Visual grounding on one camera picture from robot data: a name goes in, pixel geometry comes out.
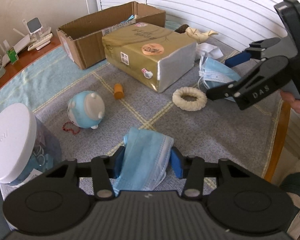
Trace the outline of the person's right hand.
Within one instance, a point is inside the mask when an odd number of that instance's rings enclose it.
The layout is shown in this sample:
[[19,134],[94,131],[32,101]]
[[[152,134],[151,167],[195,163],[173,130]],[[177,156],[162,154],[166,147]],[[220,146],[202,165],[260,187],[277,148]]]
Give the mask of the person's right hand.
[[294,98],[290,92],[280,90],[280,95],[283,101],[290,104],[290,107],[298,114],[300,114],[300,100]]

